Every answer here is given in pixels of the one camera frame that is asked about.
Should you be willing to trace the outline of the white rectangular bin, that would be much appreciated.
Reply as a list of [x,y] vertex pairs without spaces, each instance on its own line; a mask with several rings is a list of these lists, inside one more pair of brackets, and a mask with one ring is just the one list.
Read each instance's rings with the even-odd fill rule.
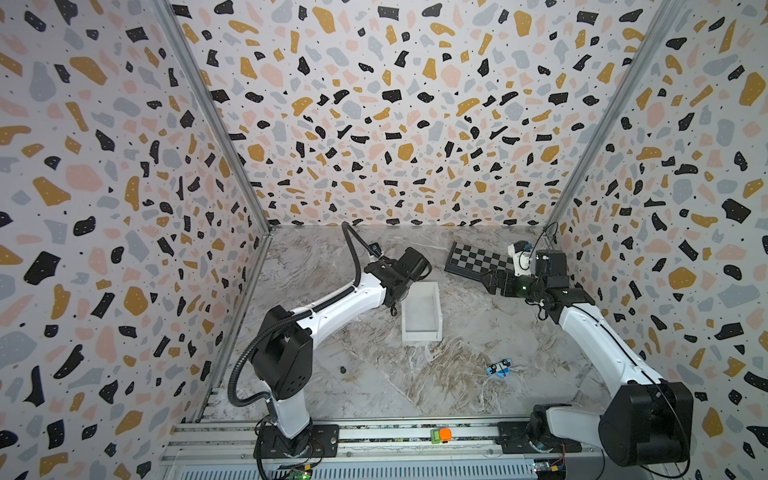
[[443,315],[437,282],[414,283],[401,302],[401,330],[404,344],[440,342]]

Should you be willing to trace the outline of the orange green block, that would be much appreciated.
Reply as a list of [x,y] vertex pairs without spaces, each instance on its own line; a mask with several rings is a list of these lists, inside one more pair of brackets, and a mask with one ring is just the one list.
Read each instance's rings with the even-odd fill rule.
[[444,444],[453,438],[449,428],[435,428],[430,431],[430,442],[435,445]]

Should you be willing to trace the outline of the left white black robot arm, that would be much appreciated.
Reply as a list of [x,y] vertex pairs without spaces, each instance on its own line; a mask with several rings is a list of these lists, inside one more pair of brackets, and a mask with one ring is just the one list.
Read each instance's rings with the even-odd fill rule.
[[[331,294],[292,310],[280,305],[270,309],[230,374],[229,402],[244,407],[264,398],[272,428],[286,443],[304,441],[310,435],[312,420],[304,387],[312,375],[315,348],[370,310],[384,306],[395,311],[410,287],[432,271],[427,258],[411,247],[398,259],[381,256],[365,266],[355,258],[354,267],[353,280]],[[237,382],[247,364],[265,390],[239,398]]]

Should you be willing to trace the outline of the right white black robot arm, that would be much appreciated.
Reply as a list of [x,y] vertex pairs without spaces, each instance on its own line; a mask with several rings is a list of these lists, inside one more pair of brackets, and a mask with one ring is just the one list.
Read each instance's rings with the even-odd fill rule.
[[570,284],[566,255],[558,250],[523,250],[503,262],[485,251],[472,253],[468,269],[491,294],[521,298],[539,309],[581,348],[611,395],[608,407],[591,413],[566,404],[537,405],[526,435],[545,451],[557,440],[597,447],[616,465],[650,470],[655,464],[689,463],[693,396],[634,353],[605,320],[595,300]]

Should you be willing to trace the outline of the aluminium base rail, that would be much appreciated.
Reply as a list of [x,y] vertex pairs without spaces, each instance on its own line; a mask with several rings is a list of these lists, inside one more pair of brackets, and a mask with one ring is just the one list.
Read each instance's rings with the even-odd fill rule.
[[[606,479],[597,448],[557,440],[534,449],[524,417],[317,420],[286,443],[266,421],[182,424],[159,479]],[[430,431],[449,428],[435,445]]]

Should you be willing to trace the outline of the small blue toy car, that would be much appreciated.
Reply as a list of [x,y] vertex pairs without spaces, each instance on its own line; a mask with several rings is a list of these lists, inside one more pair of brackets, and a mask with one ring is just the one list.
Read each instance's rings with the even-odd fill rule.
[[489,365],[486,368],[488,376],[497,376],[499,378],[506,378],[509,376],[511,370],[511,361],[509,359],[503,359],[496,363]]

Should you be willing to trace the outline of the black grey chessboard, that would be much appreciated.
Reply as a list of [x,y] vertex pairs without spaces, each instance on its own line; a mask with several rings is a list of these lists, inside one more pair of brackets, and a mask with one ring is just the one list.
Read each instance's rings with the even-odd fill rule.
[[513,260],[503,254],[457,242],[452,244],[444,267],[447,273],[475,281],[495,270],[514,273]]

